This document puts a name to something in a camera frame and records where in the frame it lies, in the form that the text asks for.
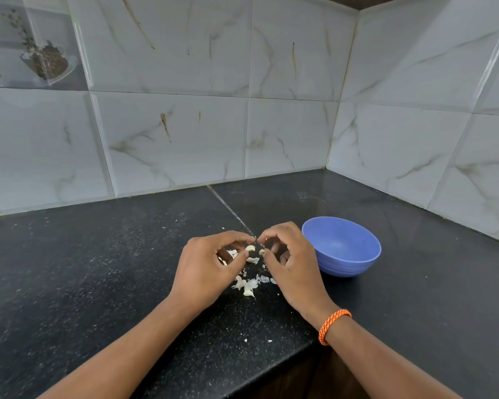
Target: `plastic bowl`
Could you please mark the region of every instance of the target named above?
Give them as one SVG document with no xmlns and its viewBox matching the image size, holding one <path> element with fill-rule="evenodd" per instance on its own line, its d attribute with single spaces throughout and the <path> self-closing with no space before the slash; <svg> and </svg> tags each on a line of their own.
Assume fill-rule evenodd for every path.
<svg viewBox="0 0 499 399">
<path fill-rule="evenodd" d="M 329 275 L 359 275 L 381 254 L 377 237 L 352 221 L 314 217 L 303 224 L 301 231 L 316 250 L 320 270 Z"/>
</svg>

